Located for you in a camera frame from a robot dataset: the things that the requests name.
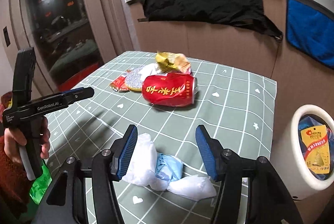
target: person's hand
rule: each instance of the person's hand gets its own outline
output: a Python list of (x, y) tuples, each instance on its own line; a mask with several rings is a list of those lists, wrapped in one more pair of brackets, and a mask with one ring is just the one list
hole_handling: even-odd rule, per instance
[[(42, 152), (40, 154), (42, 159), (49, 158), (49, 150), (50, 150), (50, 131), (47, 128), (48, 121), (46, 117), (43, 117), (42, 127), (41, 127), (41, 136), (40, 143), (42, 145)], [(21, 146), (25, 146), (27, 144), (27, 140), (24, 137), (23, 133), (19, 129), (5, 129), (5, 154), (13, 163), (22, 164), (19, 148), (17, 144)]]

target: red soda can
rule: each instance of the red soda can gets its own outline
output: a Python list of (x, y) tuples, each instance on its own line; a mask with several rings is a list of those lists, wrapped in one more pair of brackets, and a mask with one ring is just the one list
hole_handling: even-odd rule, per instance
[(190, 74), (151, 75), (143, 82), (143, 97), (153, 104), (187, 106), (195, 101), (197, 80)]

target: person's arm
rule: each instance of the person's arm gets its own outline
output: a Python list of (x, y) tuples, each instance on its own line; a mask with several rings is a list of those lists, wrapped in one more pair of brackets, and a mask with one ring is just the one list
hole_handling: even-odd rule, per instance
[(5, 138), (0, 137), (0, 195), (16, 217), (27, 210), (31, 185), (23, 166), (5, 154)]

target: yellow snack bag in trash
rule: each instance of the yellow snack bag in trash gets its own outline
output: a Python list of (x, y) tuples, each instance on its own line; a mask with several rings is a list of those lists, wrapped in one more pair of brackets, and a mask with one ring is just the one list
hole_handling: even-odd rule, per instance
[(326, 125), (312, 126), (301, 130), (307, 150), (304, 160), (316, 174), (328, 174), (330, 168), (329, 144)]
[(182, 53), (160, 53), (155, 57), (162, 72), (167, 73), (177, 70), (182, 73), (190, 74), (190, 62)]

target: screw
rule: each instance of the screw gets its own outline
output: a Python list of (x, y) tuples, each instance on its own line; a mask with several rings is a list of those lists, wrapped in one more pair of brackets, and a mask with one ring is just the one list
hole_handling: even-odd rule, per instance
[(70, 156), (70, 157), (68, 157), (68, 158), (66, 159), (66, 163), (68, 163), (68, 164), (72, 164), (72, 163), (74, 162), (75, 159), (76, 159), (75, 157)]
[(105, 150), (103, 150), (103, 151), (101, 152), (101, 154), (102, 154), (103, 156), (108, 156), (109, 154), (111, 154), (111, 151), (110, 151), (109, 149), (105, 149)]
[(259, 162), (262, 163), (262, 164), (265, 164), (266, 162), (268, 162), (268, 159), (264, 156), (260, 156), (258, 158)]
[(230, 156), (232, 154), (232, 151), (229, 148), (226, 148), (223, 150), (223, 154), (226, 156)]

